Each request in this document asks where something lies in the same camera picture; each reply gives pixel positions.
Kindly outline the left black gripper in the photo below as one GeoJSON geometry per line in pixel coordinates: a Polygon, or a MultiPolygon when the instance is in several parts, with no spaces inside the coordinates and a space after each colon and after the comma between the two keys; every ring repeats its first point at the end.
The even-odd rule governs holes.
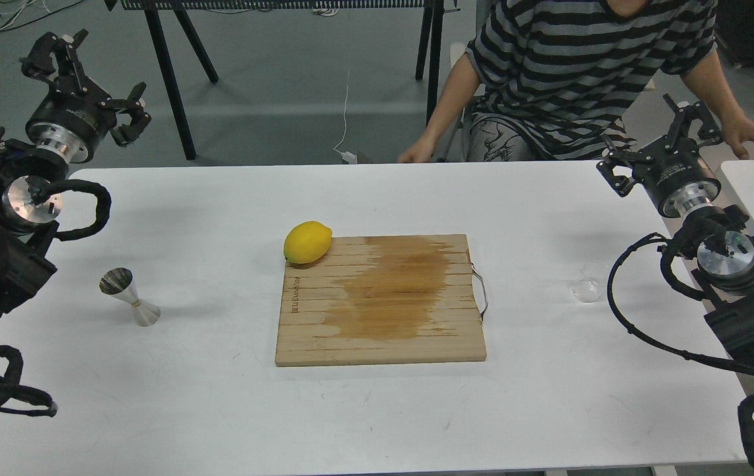
{"type": "Polygon", "coordinates": [[[88,36],[87,29],[74,36],[47,32],[21,58],[21,73],[48,86],[46,97],[26,122],[27,138],[37,148],[57,153],[68,165],[92,160],[109,130],[116,145],[128,147],[152,121],[142,98],[146,83],[136,84],[126,99],[98,95],[77,56],[88,36]],[[117,126],[117,114],[128,115],[131,121],[117,126]]]}

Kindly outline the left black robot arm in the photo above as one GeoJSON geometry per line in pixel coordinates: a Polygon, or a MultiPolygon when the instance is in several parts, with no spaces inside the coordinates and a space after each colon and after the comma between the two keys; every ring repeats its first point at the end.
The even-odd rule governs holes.
{"type": "MultiPolygon", "coordinates": [[[[47,32],[20,61],[23,75],[47,84],[48,93],[27,121],[26,141],[5,139],[0,128],[0,317],[56,273],[46,256],[53,241],[95,235],[110,219],[107,189],[69,178],[69,166],[92,160],[107,135],[131,145],[152,120],[145,83],[115,99],[86,75],[77,52],[88,35],[47,32]]],[[[0,413],[56,415],[46,391],[20,382],[22,370],[20,350],[0,344],[0,413]]]]}

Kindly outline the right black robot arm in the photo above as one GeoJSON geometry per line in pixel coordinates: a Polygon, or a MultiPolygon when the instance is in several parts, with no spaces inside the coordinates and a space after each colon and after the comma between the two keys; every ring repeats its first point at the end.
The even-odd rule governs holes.
{"type": "MultiPolygon", "coordinates": [[[[754,377],[754,235],[745,234],[749,220],[739,206],[718,207],[721,184],[700,156],[700,149],[723,142],[723,134],[703,102],[664,100],[675,117],[669,131],[639,151],[607,142],[597,169],[619,196],[641,184],[661,217],[681,219],[671,238],[644,236],[613,263],[607,278],[607,301],[618,322],[641,341],[685,360],[754,377]],[[660,272],[669,286],[713,310],[704,317],[727,352],[727,358],[673,348],[649,337],[621,313],[613,297],[619,267],[640,247],[658,245],[660,272]]],[[[740,440],[754,469],[754,395],[740,401],[740,440]]]]}

